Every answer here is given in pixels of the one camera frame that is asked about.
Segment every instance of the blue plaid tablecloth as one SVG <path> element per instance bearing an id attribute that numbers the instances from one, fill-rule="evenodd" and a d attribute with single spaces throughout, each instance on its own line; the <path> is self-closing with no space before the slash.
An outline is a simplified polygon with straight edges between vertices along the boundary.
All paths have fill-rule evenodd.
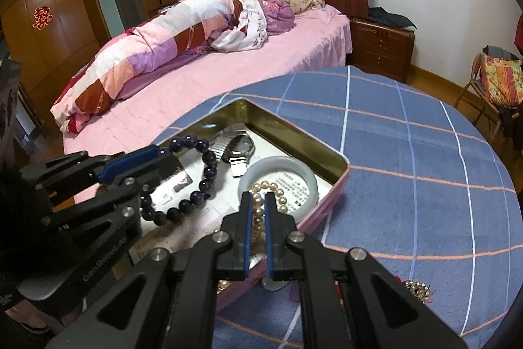
<path id="1" fill-rule="evenodd" d="M 523 281 L 523 224 L 511 178 L 453 107 L 355 67 L 281 76 L 216 96 L 159 143 L 238 97 L 284 117 L 350 160 L 350 178 L 316 229 L 325 245 L 365 247 L 423 281 L 428 306 L 469 348 L 492 335 Z M 256 286 L 216 316 L 216 349 L 303 347 L 297 287 Z"/>

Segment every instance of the metal bolt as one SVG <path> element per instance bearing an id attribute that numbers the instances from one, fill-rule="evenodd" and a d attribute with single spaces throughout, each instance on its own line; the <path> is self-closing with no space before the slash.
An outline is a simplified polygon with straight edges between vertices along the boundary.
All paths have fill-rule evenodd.
<path id="1" fill-rule="evenodd" d="M 349 254 L 354 260 L 364 260 L 367 257 L 367 252 L 361 247 L 354 247 Z"/>
<path id="2" fill-rule="evenodd" d="M 305 239 L 305 234 L 301 231 L 292 231 L 289 233 L 289 240 L 293 243 L 301 243 Z"/>
<path id="3" fill-rule="evenodd" d="M 160 260 L 163 260 L 167 257 L 168 251 L 166 249 L 163 249 L 163 247 L 158 247 L 156 249 L 153 249 L 151 252 L 151 258 L 155 262 L 159 262 Z"/>
<path id="4" fill-rule="evenodd" d="M 124 215 L 126 218 L 130 218 L 134 215 L 134 209 L 130 206 L 124 207 L 122 209 L 122 215 Z"/>
<path id="5" fill-rule="evenodd" d="M 218 231 L 212 235 L 212 239 L 217 243 L 225 243 L 229 239 L 229 234 L 225 231 Z"/>

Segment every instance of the purple bead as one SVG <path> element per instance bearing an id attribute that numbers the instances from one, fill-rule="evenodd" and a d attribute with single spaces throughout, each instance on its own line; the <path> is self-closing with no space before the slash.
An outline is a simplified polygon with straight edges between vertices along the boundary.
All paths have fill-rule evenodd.
<path id="1" fill-rule="evenodd" d="M 209 166 L 216 166 L 218 163 L 218 159 L 216 158 L 216 154 L 212 151 L 207 151 L 206 153 L 203 153 L 201 159 L 206 165 Z"/>
<path id="2" fill-rule="evenodd" d="M 140 207 L 142 209 L 150 209 L 153 205 L 153 199 L 149 194 L 144 194 L 140 196 Z"/>
<path id="3" fill-rule="evenodd" d="M 196 151 L 198 153 L 206 153 L 209 150 L 209 141 L 206 139 L 198 140 L 196 144 Z"/>
<path id="4" fill-rule="evenodd" d="M 214 179 L 218 174 L 218 170 L 214 166 L 206 166 L 203 168 L 203 175 L 207 179 Z"/>
<path id="5" fill-rule="evenodd" d="M 142 209 L 142 218 L 148 222 L 154 221 L 156 211 L 154 209 Z"/>
<path id="6" fill-rule="evenodd" d="M 193 202 L 196 205 L 202 204 L 203 200 L 205 200 L 205 196 L 201 191 L 193 191 L 189 198 L 191 199 L 191 202 Z"/>
<path id="7" fill-rule="evenodd" d="M 190 200 L 183 199 L 180 203 L 178 203 L 178 208 L 180 209 L 181 213 L 188 215 L 194 210 L 194 204 Z"/>
<path id="8" fill-rule="evenodd" d="M 171 207 L 169 210 L 167 210 L 168 221 L 171 221 L 172 223 L 180 223 L 183 219 L 184 217 L 182 216 L 181 212 L 175 207 Z"/>
<path id="9" fill-rule="evenodd" d="M 158 210 L 156 212 L 156 215 L 154 216 L 154 224 L 157 225 L 157 226 L 162 226 L 162 225 L 165 225 L 167 223 L 167 215 Z"/>
<path id="10" fill-rule="evenodd" d="M 210 179 L 202 179 L 198 184 L 201 192 L 211 192 L 214 188 L 214 184 Z"/>
<path id="11" fill-rule="evenodd" d="M 190 134 L 184 136 L 184 145 L 187 148 L 194 148 L 194 147 L 196 147 L 197 143 L 198 143 L 198 138 L 196 137 L 196 135 L 193 135 L 190 133 Z"/>
<path id="12" fill-rule="evenodd" d="M 184 148 L 184 146 L 184 140 L 179 136 L 175 136 L 169 141 L 169 151 L 172 151 L 173 153 L 178 153 Z"/>

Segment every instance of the blanket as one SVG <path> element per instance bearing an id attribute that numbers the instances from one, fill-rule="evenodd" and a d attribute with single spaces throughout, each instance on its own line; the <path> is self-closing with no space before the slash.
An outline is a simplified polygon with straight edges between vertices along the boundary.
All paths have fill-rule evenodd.
<path id="1" fill-rule="evenodd" d="M 51 113 L 63 133 L 104 114 L 125 83 L 208 42 L 219 52 L 259 49 L 267 22 L 257 0 L 181 0 L 110 40 L 74 76 Z"/>

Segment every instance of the wooden nightstand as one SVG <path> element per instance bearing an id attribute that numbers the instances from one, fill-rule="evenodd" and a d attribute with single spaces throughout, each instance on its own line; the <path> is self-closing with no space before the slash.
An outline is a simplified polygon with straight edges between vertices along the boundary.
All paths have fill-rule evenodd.
<path id="1" fill-rule="evenodd" d="M 411 67 L 414 33 L 351 19 L 352 54 L 347 64 L 367 73 L 376 73 L 406 82 Z"/>

